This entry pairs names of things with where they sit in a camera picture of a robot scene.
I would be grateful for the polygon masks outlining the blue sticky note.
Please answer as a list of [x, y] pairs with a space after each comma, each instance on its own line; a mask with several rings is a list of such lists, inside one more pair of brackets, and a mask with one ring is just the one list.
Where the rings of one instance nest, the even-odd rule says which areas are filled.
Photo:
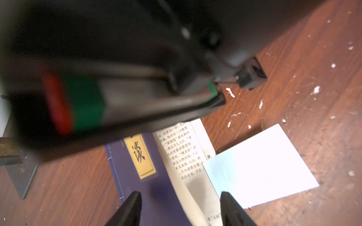
[[217, 195], [229, 192], [245, 209], [319, 186], [279, 124], [203, 166]]

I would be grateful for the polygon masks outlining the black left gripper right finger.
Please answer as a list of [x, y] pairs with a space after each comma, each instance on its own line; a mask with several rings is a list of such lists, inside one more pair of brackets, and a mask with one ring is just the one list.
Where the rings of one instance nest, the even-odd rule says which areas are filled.
[[221, 193], [220, 202], [224, 226], [257, 226], [229, 192]]

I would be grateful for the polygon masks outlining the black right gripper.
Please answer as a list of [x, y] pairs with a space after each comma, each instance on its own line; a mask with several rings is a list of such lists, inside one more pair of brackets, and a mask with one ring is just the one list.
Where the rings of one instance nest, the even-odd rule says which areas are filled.
[[50, 161], [202, 118], [267, 81], [264, 47], [322, 1], [1, 1], [13, 137]]

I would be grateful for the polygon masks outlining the dark blue book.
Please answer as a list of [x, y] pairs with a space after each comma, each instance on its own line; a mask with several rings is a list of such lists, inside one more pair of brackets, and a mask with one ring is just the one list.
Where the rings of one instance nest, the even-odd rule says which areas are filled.
[[203, 163], [215, 157], [200, 119], [105, 145], [120, 202], [141, 194], [142, 226], [220, 226], [220, 200]]

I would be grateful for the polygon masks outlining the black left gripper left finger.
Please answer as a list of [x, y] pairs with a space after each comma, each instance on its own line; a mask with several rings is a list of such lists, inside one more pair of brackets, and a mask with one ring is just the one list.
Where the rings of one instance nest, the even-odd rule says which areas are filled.
[[106, 226], [139, 226], [141, 208], [141, 193], [134, 191], [106, 223]]

